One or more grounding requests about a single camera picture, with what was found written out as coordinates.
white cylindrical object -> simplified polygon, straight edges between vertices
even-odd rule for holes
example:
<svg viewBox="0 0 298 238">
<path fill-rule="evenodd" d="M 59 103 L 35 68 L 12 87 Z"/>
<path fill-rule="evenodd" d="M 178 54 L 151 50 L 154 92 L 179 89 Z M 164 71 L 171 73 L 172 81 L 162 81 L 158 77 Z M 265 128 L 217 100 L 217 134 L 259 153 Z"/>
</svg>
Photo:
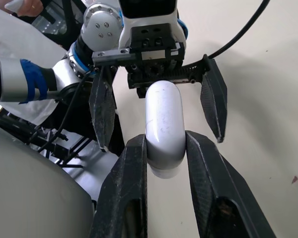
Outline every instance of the white cylindrical object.
<svg viewBox="0 0 298 238">
<path fill-rule="evenodd" d="M 181 94 L 169 81 L 158 81 L 147 90 L 146 139 L 153 173 L 164 179 L 175 176 L 186 140 Z"/>
</svg>

black cable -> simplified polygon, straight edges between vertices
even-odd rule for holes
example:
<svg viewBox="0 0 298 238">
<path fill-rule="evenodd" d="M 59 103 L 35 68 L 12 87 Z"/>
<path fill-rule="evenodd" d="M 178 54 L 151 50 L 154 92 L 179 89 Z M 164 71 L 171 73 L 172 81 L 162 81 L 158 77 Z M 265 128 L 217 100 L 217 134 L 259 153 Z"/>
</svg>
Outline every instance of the black cable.
<svg viewBox="0 0 298 238">
<path fill-rule="evenodd" d="M 57 2 L 52 1 L 52 3 L 54 3 L 56 6 L 58 6 L 60 9 L 62 9 L 62 11 L 64 12 L 64 8 L 61 7 L 61 5 L 59 5 Z"/>
<path fill-rule="evenodd" d="M 229 49 L 232 45 L 234 45 L 255 23 L 255 21 L 258 19 L 258 17 L 263 13 L 265 8 L 267 7 L 270 0 L 263 0 L 260 4 L 259 8 L 256 10 L 254 15 L 249 19 L 249 21 L 246 23 L 246 25 L 241 29 L 241 31 L 233 38 L 230 42 L 228 42 L 225 46 L 214 52 L 209 56 L 210 59 L 215 58 L 216 56 L 219 56 L 224 51 Z"/>
<path fill-rule="evenodd" d="M 70 102 L 69 108 L 67 109 L 67 111 L 66 111 L 66 113 L 65 113 L 65 116 L 64 116 L 64 118 L 63 118 L 63 121 L 62 121 L 62 123 L 61 123 L 61 125 L 60 125 L 58 131 L 53 135 L 53 137 L 52 137 L 48 142 L 46 142 L 46 143 L 45 143 L 45 144 L 38 150 L 39 153 L 41 153 L 41 152 L 42 152 L 43 150 L 45 150 L 50 144 L 52 144 L 53 141 L 54 141 L 57 137 L 59 137 L 59 135 L 61 134 L 61 132 L 62 132 L 62 130 L 63 130 L 63 127 L 64 127 L 64 125 L 65 125 L 66 119 L 67 119 L 67 117 L 69 116 L 69 114 L 70 114 L 70 112 L 71 112 L 71 110 L 72 110 L 72 107 L 74 106 L 74 102 L 75 102 L 76 98 L 78 97 L 78 95 L 79 95 L 79 93 L 80 93 L 80 91 L 81 91 L 81 88 L 82 88 L 83 84 L 85 83 L 85 81 L 87 80 L 87 78 L 89 77 L 90 74 L 91 74 L 91 71 L 88 71 L 88 72 L 84 75 L 84 77 L 83 77 L 83 79 L 80 81 L 80 83 L 78 84 L 78 86 L 77 86 L 77 88 L 76 88 L 76 90 L 75 90 L 75 92 L 74 92 L 74 95 L 73 95 L 73 97 L 72 97 L 72 100 L 71 100 L 71 102 Z"/>
</svg>

screw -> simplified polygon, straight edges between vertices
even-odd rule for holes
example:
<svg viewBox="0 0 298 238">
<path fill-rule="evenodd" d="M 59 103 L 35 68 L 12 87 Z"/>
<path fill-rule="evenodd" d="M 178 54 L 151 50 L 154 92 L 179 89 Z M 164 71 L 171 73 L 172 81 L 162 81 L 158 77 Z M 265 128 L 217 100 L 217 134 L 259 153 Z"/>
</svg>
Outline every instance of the screw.
<svg viewBox="0 0 298 238">
<path fill-rule="evenodd" d="M 145 47 L 148 47 L 148 45 L 149 45 L 149 41 L 148 40 L 144 40 L 143 41 L 143 47 L 145 48 Z"/>
<path fill-rule="evenodd" d="M 156 45 L 156 46 L 161 46 L 161 44 L 162 44 L 161 39 L 157 39 L 157 40 L 155 41 L 155 45 Z"/>
<path fill-rule="evenodd" d="M 116 66 L 111 66 L 110 69 L 111 69 L 113 72 L 116 72 L 116 71 L 117 71 L 117 67 L 116 67 Z"/>
</svg>

